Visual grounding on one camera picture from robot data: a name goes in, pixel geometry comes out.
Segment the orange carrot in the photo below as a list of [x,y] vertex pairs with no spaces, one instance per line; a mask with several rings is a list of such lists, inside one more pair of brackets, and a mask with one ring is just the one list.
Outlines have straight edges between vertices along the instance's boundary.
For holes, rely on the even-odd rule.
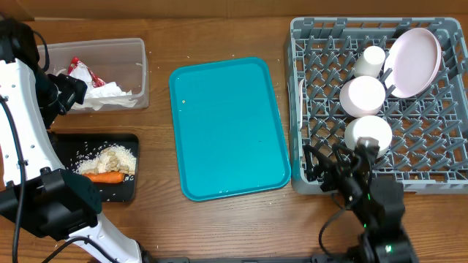
[[86,173],[83,176],[90,179],[93,183],[117,184],[124,181],[125,175],[122,172],[112,171],[103,173]]

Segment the white plastic fork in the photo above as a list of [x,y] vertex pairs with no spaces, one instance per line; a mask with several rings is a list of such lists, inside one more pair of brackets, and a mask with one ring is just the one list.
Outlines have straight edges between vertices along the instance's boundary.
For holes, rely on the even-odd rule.
[[298,114],[298,117],[299,117],[299,124],[298,124],[298,128],[299,130],[301,130],[303,128],[303,87],[304,87],[304,82],[305,82],[305,79],[302,79],[300,82],[299,82],[299,114]]

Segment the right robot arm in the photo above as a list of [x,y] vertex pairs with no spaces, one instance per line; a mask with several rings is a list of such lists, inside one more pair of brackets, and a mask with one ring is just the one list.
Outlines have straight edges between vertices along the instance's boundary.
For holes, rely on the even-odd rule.
[[[354,149],[332,145],[332,161],[311,145],[304,145],[306,177],[322,178],[324,192],[337,191],[344,205],[322,226],[318,243],[323,253],[334,262],[416,263],[419,261],[409,235],[401,222],[405,213],[403,185],[373,176],[373,164],[380,151],[378,142],[363,138]],[[352,211],[364,228],[358,245],[345,254],[334,254],[323,244],[326,228],[344,212]]]

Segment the pink bowl with crumbs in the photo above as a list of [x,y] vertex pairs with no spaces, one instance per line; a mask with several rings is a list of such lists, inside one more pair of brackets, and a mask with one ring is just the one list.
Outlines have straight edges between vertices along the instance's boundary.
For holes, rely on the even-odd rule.
[[385,88],[374,77],[360,76],[343,85],[339,101],[343,110],[352,117],[376,115],[385,101]]

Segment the white bowl with nuts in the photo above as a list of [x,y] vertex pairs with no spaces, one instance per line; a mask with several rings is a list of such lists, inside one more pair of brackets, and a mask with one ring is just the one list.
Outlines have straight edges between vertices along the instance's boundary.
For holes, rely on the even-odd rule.
[[367,115],[351,121],[344,132],[345,145],[354,150],[361,137],[371,137],[378,141],[380,151],[377,157],[382,157],[388,151],[393,139],[393,132],[386,120],[375,115]]

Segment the white paper cup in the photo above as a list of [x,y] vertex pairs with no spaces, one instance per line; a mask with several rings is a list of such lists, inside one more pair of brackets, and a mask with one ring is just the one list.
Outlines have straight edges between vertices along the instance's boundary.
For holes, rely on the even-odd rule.
[[385,51],[378,46],[366,48],[354,64],[355,76],[369,76],[377,78],[385,62]]

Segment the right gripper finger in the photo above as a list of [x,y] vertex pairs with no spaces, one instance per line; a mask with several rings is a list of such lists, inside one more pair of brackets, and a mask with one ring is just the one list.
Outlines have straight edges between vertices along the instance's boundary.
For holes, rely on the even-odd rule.
[[328,170],[328,158],[311,145],[304,145],[303,152],[306,159],[306,178],[314,181]]
[[339,168],[350,168],[352,166],[353,151],[345,145],[339,143],[333,144],[332,152]]

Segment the white round plate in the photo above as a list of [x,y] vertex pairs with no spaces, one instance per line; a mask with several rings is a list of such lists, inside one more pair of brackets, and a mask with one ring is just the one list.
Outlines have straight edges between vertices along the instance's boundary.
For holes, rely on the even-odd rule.
[[388,73],[384,84],[393,86],[391,95],[409,98],[424,91],[437,75],[442,48],[437,38],[425,28],[404,32],[391,46],[384,63]]

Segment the red snack wrapper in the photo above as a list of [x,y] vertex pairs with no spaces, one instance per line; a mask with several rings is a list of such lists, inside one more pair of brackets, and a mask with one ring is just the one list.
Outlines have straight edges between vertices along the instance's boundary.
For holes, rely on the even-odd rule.
[[104,80],[95,75],[78,57],[70,61],[67,74],[73,78],[82,80],[93,88],[102,87],[106,84]]

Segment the white napkin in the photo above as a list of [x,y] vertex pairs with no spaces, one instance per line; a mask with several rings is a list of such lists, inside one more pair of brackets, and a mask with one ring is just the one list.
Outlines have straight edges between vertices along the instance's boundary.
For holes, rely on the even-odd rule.
[[88,87],[93,88],[93,80],[86,67],[79,66],[74,68],[70,73],[67,73],[67,69],[60,69],[57,71],[56,75],[59,74],[68,75],[70,77],[82,80]]
[[97,88],[88,89],[83,103],[75,103],[72,109],[99,111],[105,105],[134,107],[137,104],[137,100],[125,98],[125,96],[131,95],[131,91],[124,92],[115,82],[111,82]]

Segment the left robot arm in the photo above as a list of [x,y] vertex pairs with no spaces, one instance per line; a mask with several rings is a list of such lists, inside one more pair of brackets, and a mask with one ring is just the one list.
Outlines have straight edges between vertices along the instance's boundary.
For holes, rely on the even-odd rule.
[[15,19],[1,21],[1,215],[61,248],[77,245],[100,262],[150,262],[136,240],[121,233],[102,211],[99,185],[112,195],[133,191],[137,140],[101,142],[73,161],[59,158],[66,145],[50,131],[56,117],[85,101],[88,83],[71,74],[49,73],[40,34]]

